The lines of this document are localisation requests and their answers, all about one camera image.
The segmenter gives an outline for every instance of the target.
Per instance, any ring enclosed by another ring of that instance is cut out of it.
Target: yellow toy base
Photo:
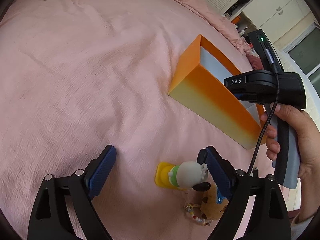
[[[183,190],[181,188],[173,186],[169,182],[168,172],[173,168],[175,165],[171,163],[165,163],[161,162],[158,164],[157,171],[156,171],[156,177],[155,177],[155,183],[158,187],[164,187],[169,189],[177,189],[177,190]]]

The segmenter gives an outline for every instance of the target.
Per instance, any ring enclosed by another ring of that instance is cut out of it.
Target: metal screw
[[[270,179],[271,181],[275,180],[275,176],[273,176],[272,174],[268,174],[267,178]]]
[[[236,170],[236,174],[238,174],[239,176],[244,176],[245,172],[243,170]]]
[[[80,170],[77,170],[77,171],[76,171],[76,175],[77,175],[77,176],[81,176],[82,174],[84,174],[84,170],[81,170],[81,169],[80,169]]]
[[[47,174],[45,177],[44,177],[45,180],[50,180],[52,179],[52,175],[51,174]]]

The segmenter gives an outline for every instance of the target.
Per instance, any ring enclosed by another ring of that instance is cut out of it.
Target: pink bedsheet
[[[243,37],[240,37],[236,26],[227,18],[215,12],[206,0],[175,0],[182,4],[199,17],[205,19],[212,27],[225,36],[233,46],[243,55],[246,55],[253,69],[263,69],[262,62],[257,53],[253,53],[249,44]]]
[[[0,208],[23,239],[43,177],[84,168],[107,144],[117,161],[93,205],[115,240],[208,237],[213,226],[185,216],[181,192],[154,184],[159,162],[196,160],[208,145],[237,169],[252,155],[167,95],[199,33],[251,70],[174,0],[16,0],[9,8],[0,23]],[[272,172],[264,153],[258,166],[262,176]],[[246,213],[237,236],[247,222]]]

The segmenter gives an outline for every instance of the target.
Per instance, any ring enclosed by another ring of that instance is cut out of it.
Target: window
[[[296,41],[284,51],[297,63],[309,78],[320,96],[320,29],[311,25]]]

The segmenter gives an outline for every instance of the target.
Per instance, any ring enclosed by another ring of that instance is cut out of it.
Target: white toy figure
[[[171,163],[159,163],[155,183],[159,187],[172,189],[189,189],[196,191],[207,191],[210,183],[205,182],[208,178],[208,166],[205,164],[207,151],[204,149],[199,152],[196,162],[184,162],[180,165]]]
[[[204,182],[208,178],[207,164],[197,162],[184,162],[174,166],[169,172],[169,181],[173,186],[179,188],[192,188]]]

